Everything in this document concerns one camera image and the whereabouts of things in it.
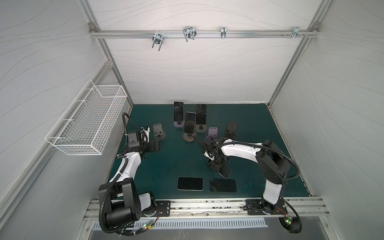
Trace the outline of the silver-edged phone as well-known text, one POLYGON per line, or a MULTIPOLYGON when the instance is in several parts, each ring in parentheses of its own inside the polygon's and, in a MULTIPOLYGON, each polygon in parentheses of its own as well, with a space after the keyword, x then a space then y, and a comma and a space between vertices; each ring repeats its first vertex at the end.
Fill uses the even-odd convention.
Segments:
POLYGON ((220 176, 222 176, 224 179, 228 179, 232 173, 232 169, 228 165, 223 165, 219 170, 218 173, 220 176))

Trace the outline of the black phone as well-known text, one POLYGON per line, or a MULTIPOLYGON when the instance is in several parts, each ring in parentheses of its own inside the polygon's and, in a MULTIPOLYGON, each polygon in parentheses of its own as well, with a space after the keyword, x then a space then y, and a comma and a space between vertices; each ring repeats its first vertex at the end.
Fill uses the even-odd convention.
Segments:
POLYGON ((210 191, 221 193, 236 193, 236 181, 232 179, 210 179, 210 191))

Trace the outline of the white-edged phone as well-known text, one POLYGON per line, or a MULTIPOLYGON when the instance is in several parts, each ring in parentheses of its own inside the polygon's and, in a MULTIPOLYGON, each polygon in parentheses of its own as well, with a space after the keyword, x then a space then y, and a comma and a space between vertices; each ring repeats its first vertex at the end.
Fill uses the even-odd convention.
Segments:
POLYGON ((201 177, 178 177, 177 190, 180 191, 203 191, 204 179, 201 177))

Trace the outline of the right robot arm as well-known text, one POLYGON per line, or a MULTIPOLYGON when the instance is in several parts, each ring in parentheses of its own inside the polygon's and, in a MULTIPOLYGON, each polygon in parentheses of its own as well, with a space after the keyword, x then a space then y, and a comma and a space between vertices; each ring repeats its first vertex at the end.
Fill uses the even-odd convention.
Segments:
POLYGON ((232 170, 227 166, 230 157, 237 157, 257 163, 266 179, 265 190, 260 201, 261 211, 271 215, 282 199, 288 181, 300 176, 299 166, 273 142, 252 144, 220 138, 218 141, 200 143, 202 152, 208 158, 213 171, 228 179, 232 170))

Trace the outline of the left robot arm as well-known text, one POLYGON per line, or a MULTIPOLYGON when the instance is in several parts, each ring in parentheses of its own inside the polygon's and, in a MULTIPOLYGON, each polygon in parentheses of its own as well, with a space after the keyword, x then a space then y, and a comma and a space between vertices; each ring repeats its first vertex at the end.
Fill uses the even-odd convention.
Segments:
POLYGON ((143 214, 152 216, 157 212, 154 194, 139 194, 134 182, 145 153, 150 151, 149 136, 148 126, 126 133, 127 142, 118 155, 122 162, 113 178, 99 187, 99 223, 107 234, 122 231, 143 214))

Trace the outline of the grey phone stand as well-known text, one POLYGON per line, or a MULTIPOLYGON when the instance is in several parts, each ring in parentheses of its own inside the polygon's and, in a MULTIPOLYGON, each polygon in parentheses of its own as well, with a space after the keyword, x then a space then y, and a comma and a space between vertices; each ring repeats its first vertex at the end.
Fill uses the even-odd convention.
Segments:
POLYGON ((154 124, 153 125, 153 130, 154 130, 154 139, 155 140, 164 140, 166 137, 166 133, 163 130, 162 124, 154 124))

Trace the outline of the purple phone stand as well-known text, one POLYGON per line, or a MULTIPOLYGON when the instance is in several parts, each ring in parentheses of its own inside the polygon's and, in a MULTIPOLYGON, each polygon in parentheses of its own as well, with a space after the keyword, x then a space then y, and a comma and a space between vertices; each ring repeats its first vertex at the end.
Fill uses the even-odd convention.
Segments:
POLYGON ((218 136, 218 128, 217 127, 209 127, 208 135, 206 139, 217 139, 218 136))

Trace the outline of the wooden base phone stand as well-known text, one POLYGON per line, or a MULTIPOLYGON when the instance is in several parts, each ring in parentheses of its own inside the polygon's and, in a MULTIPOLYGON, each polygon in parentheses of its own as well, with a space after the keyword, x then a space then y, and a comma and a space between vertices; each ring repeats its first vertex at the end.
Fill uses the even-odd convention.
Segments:
POLYGON ((183 139, 187 142, 193 142, 196 138, 196 134, 183 133, 183 139))

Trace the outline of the black folding phone stand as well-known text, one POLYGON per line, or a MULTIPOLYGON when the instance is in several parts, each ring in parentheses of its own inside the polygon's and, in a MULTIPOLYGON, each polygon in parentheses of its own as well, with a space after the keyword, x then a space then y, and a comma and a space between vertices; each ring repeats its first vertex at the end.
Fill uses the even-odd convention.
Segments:
POLYGON ((236 134, 237 129, 238 129, 237 122, 228 122, 226 131, 225 131, 225 137, 234 140, 237 135, 236 134))

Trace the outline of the grey round stand back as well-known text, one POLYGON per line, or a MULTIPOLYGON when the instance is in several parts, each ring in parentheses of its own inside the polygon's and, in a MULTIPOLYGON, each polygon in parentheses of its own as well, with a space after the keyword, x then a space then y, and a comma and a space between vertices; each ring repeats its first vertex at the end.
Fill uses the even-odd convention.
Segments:
POLYGON ((195 130, 197 133, 204 133, 207 131, 206 125, 196 125, 195 130))

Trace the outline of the pink-edged phone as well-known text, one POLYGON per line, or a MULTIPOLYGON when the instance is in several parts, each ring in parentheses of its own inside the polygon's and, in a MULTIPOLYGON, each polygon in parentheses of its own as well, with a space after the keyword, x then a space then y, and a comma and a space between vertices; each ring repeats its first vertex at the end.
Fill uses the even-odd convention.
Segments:
POLYGON ((196 113, 186 112, 185 113, 185 125, 184 125, 184 133, 186 134, 194 134, 196 126, 196 113))

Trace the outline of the back left phone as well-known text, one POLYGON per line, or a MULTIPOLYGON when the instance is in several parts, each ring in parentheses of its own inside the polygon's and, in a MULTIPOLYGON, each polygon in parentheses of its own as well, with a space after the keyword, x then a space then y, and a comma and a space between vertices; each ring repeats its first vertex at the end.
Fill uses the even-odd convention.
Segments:
POLYGON ((174 102, 174 122, 184 121, 184 103, 174 102))

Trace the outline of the back right dark phone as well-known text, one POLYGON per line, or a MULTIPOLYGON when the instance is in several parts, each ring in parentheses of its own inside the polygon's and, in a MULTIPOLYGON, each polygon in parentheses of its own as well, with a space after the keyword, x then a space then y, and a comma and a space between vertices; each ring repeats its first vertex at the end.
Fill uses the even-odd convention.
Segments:
POLYGON ((205 125, 207 122, 207 105, 197 104, 196 105, 196 124, 205 125))

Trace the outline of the metal U-bolt clamp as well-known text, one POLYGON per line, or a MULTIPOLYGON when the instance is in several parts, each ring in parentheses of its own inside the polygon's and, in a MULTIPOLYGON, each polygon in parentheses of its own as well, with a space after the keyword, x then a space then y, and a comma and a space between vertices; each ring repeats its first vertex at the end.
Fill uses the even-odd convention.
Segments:
POLYGON ((164 42, 163 35, 160 33, 155 33, 155 34, 153 34, 152 40, 153 40, 152 48, 154 48, 155 45, 158 45, 158 51, 160 51, 162 44, 164 42))

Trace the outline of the metal hook clamp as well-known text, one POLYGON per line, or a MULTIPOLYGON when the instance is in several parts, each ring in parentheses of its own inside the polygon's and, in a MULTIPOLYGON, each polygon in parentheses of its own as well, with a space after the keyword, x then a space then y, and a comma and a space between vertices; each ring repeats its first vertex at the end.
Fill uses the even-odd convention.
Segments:
POLYGON ((183 34, 186 42, 188 42, 189 39, 194 40, 197 35, 196 28, 193 26, 186 27, 183 29, 183 34))

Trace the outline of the aluminium crossbar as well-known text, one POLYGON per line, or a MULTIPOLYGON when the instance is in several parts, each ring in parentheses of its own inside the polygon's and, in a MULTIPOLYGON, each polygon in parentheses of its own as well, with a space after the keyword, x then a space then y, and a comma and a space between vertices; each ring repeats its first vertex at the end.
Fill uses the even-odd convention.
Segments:
MULTIPOLYGON (((225 39, 261 39, 261 38, 284 38, 282 34, 290 34, 293 30, 229 30, 225 39)), ((195 39, 221 39, 219 30, 196 30, 195 39)), ((321 32, 300 30, 308 34, 308 38, 317 38, 321 32)), ((153 34, 160 33, 164 39, 183 39, 182 30, 158 30, 158 31, 97 31, 90 33, 93 39, 151 39, 153 34)))

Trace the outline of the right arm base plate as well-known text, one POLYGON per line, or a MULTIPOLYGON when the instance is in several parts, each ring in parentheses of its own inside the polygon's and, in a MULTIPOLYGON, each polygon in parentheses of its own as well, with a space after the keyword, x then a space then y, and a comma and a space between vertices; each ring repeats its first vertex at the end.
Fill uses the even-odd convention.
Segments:
POLYGON ((243 207, 248 215, 284 215, 287 214, 287 209, 282 199, 273 205, 264 199, 247 199, 246 205, 243 207))

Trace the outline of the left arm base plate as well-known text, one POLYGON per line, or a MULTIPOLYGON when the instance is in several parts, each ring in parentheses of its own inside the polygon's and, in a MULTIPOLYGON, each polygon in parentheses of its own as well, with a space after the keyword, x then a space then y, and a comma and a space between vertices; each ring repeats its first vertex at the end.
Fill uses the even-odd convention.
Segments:
POLYGON ((142 211, 142 217, 169 217, 171 212, 170 201, 156 201, 142 211))

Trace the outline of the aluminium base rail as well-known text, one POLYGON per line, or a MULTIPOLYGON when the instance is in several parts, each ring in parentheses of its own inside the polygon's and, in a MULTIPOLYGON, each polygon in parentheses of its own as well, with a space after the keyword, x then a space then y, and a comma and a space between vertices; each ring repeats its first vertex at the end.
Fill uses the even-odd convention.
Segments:
POLYGON ((161 219, 203 219, 203 218, 278 218, 295 213, 303 217, 330 216, 324 201, 320 197, 285 197, 287 214, 284 215, 248 215, 243 209, 246 198, 217 199, 171 199, 160 200, 171 202, 169 217, 161 219))

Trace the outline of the metal bracket clamp right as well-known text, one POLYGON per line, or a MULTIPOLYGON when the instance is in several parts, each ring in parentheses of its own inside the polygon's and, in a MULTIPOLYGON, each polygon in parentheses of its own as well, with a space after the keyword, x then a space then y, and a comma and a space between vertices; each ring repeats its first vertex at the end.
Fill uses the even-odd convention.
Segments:
POLYGON ((286 34, 282 34, 282 36, 284 38, 290 38, 290 39, 295 39, 295 38, 304 39, 304 38, 308 38, 309 37, 308 34, 301 33, 299 27, 294 28, 293 31, 290 34, 287 34, 287 35, 286 34))

